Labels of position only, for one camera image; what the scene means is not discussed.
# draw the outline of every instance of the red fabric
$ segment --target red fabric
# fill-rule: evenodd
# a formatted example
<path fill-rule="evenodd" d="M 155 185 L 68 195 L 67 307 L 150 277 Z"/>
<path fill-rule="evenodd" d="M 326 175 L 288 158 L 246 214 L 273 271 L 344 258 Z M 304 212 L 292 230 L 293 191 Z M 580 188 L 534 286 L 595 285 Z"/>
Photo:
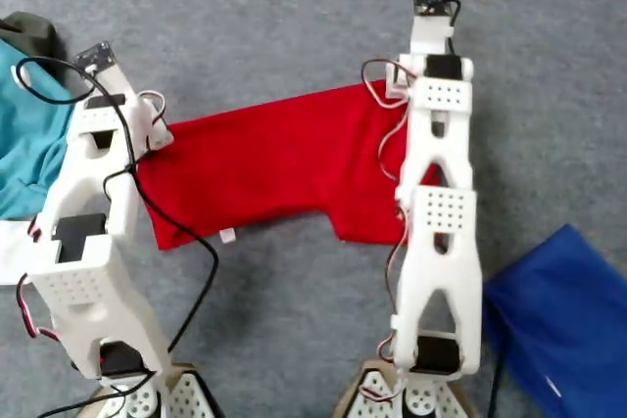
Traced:
<path fill-rule="evenodd" d="M 375 82 L 381 94 L 383 81 Z M 202 236 L 304 211 L 327 214 L 341 240 L 398 242 L 396 183 L 377 160 L 402 110 L 377 106 L 362 84 L 170 126 L 174 143 L 141 162 L 141 184 L 168 215 Z M 386 147 L 398 173 L 406 130 Z M 435 170 L 425 175 L 433 180 Z M 191 239 L 149 208 L 157 244 Z"/>

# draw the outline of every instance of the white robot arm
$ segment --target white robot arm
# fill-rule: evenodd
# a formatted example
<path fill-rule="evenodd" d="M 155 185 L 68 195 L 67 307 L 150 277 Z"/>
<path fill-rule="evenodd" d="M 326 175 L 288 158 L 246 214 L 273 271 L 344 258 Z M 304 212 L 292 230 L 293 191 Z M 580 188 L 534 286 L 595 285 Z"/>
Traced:
<path fill-rule="evenodd" d="M 191 371 L 168 388 L 169 341 L 135 289 L 120 252 L 121 243 L 132 239 L 140 203 L 128 170 L 148 151 L 172 142 L 163 120 L 165 102 L 158 110 L 132 90 L 107 43 L 81 53 L 75 64 L 97 77 L 110 96 L 95 89 L 74 106 L 59 177 L 31 224 L 40 262 L 27 276 L 50 309 L 53 337 L 85 378 L 118 390 L 141 387 L 130 399 L 111 398 L 99 417 L 111 416 L 113 408 L 120 418 L 149 418 L 156 412 L 162 418 L 193 412 L 219 416 Z M 22 71 L 27 76 L 27 69 Z M 111 203 L 106 214 L 80 214 L 103 193 Z M 170 399 L 178 401 L 176 394 L 190 391 L 197 400 L 187 400 L 185 408 L 169 406 Z"/>
<path fill-rule="evenodd" d="M 416 79 L 408 85 L 392 65 L 386 76 L 388 97 L 409 98 L 407 154 L 396 191 L 409 216 L 409 236 L 391 321 L 393 357 L 402 375 L 453 380 L 476 372 L 481 345 L 482 275 L 468 159 L 473 65 L 446 54 L 453 36 L 450 0 L 414 0 L 414 8 L 410 53 L 400 63 Z M 433 163 L 446 186 L 420 185 Z M 455 319 L 453 334 L 420 328 L 423 310 L 438 290 Z"/>

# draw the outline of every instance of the table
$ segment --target table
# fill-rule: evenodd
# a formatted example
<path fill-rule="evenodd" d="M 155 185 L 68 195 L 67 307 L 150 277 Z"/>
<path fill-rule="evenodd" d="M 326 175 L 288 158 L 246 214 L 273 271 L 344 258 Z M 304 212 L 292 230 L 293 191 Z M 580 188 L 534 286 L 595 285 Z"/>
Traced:
<path fill-rule="evenodd" d="M 462 0 L 457 50 L 476 68 L 471 159 L 486 277 L 562 224 L 627 270 L 623 0 Z M 409 49 L 411 0 L 0 0 L 49 18 L 72 55 L 108 39 L 136 90 L 169 120 L 359 80 L 361 63 Z M 327 417 L 386 335 L 387 247 L 338 242 L 306 214 L 238 231 L 176 354 L 200 368 L 227 416 Z M 173 335 L 208 270 L 200 247 L 159 253 L 142 210 L 127 255 Z M 46 309 L 27 292 L 41 322 Z M 440 303 L 428 324 L 446 323 Z M 29 341 L 0 291 L 0 417 L 31 417 L 95 388 L 64 352 Z M 492 354 L 465 382 L 485 408 Z M 537 416 L 506 382 L 501 416 Z"/>

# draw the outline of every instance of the perforated plastic plate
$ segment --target perforated plastic plate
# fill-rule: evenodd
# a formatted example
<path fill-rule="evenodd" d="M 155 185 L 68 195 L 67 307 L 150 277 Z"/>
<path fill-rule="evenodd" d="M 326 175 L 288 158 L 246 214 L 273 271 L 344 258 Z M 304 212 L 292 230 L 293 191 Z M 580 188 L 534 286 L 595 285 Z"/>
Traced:
<path fill-rule="evenodd" d="M 185 373 L 169 396 L 170 418 L 216 418 L 196 376 Z"/>
<path fill-rule="evenodd" d="M 126 414 L 116 414 L 122 407 L 123 398 L 111 398 L 98 414 L 98 418 L 143 418 L 143 407 L 152 401 L 152 389 L 140 389 L 127 398 Z M 216 418 L 203 388 L 192 373 L 184 373 L 168 398 L 168 418 Z"/>
<path fill-rule="evenodd" d="M 381 373 L 377 371 L 366 373 L 362 385 L 381 395 L 391 393 L 390 387 Z M 410 383 L 403 399 L 411 416 L 467 418 L 465 411 L 446 382 Z M 346 414 L 346 418 L 401 418 L 403 416 L 402 407 L 403 403 L 400 397 L 394 399 L 392 403 L 375 403 L 358 394 Z"/>

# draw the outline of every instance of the blue fabric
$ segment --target blue fabric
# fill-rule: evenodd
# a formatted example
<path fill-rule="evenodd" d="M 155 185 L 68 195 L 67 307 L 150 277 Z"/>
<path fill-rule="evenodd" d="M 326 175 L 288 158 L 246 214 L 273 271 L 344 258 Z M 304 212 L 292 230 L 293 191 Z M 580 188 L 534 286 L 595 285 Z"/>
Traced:
<path fill-rule="evenodd" d="M 35 98 L 11 72 L 24 57 L 0 40 L 0 219 L 28 217 L 41 210 L 66 152 L 70 106 Z M 57 100 L 70 92 L 34 63 L 25 66 L 30 86 Z"/>
<path fill-rule="evenodd" d="M 498 274 L 485 298 L 489 339 L 498 351 L 509 340 L 506 367 L 545 416 L 627 416 L 627 281 L 574 228 Z"/>

